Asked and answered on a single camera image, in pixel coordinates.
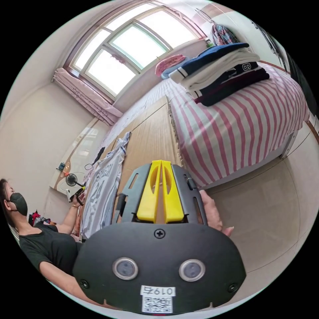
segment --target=window pane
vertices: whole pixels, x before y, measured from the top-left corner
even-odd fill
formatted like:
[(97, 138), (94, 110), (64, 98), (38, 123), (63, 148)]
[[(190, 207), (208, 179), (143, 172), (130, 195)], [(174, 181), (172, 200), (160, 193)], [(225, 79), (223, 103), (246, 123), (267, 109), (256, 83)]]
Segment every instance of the window pane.
[(196, 36), (188, 28), (164, 11), (153, 13), (140, 21), (161, 36), (173, 48), (196, 39)]
[(141, 69), (166, 52), (153, 38), (133, 25), (113, 39), (110, 45), (125, 54)]
[(75, 61), (74, 65), (82, 70), (87, 63), (88, 59), (98, 48), (98, 46), (110, 35), (110, 33), (104, 29), (99, 30), (96, 35), (91, 39), (90, 43), (80, 53), (79, 57)]
[(128, 67), (104, 50), (86, 73), (96, 78), (102, 86), (111, 89), (115, 94), (118, 94), (135, 76)]
[(139, 15), (140, 13), (143, 13), (147, 10), (153, 9), (154, 7), (155, 6), (153, 6), (149, 3), (143, 4), (141, 6), (138, 6), (136, 8), (131, 9), (130, 11), (123, 13), (122, 15), (117, 17), (115, 20), (113, 20), (109, 24), (106, 24), (105, 26), (107, 26), (108, 29), (114, 31), (118, 27), (120, 27), (122, 24), (124, 24), (125, 22), (129, 21), (130, 19), (134, 18), (135, 16)]

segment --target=plaid shirt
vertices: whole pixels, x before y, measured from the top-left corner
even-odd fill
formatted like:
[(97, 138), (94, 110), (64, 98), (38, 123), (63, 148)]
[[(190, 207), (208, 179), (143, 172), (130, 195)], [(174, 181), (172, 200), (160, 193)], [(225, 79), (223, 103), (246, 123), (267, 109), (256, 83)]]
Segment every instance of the plaid shirt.
[(213, 43), (216, 46), (239, 43), (238, 39), (229, 29), (219, 24), (213, 24), (211, 35), (213, 38)]

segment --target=black t-shirt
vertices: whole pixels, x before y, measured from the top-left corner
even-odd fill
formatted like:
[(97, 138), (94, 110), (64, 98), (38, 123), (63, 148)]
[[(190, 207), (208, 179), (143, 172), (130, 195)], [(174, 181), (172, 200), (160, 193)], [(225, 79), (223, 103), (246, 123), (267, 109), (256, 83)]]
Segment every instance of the black t-shirt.
[(82, 244), (68, 234), (59, 233), (56, 226), (38, 224), (35, 227), (42, 232), (19, 236), (20, 247), (33, 266), (39, 270), (41, 262), (48, 262), (72, 275), (73, 265)]

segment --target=bed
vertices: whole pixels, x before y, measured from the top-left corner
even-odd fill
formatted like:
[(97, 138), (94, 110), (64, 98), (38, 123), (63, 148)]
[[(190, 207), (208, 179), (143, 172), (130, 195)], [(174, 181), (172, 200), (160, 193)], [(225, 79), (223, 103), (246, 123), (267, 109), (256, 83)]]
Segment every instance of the bed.
[(119, 119), (99, 149), (108, 147), (123, 128), (166, 95), (185, 168), (199, 188), (223, 184), (285, 157), (303, 121), (309, 119), (309, 109), (302, 89), (289, 74), (259, 65), (269, 73), (269, 80), (211, 107), (196, 104), (171, 79), (161, 81)]

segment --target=label sticker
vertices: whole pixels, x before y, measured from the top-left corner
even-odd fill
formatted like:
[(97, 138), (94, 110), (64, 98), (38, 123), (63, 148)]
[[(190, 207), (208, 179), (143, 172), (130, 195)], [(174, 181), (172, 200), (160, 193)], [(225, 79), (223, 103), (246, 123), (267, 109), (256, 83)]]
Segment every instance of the label sticker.
[(172, 297), (147, 297), (142, 295), (142, 312), (173, 313)]
[(175, 297), (175, 287), (141, 286), (141, 295), (147, 297)]

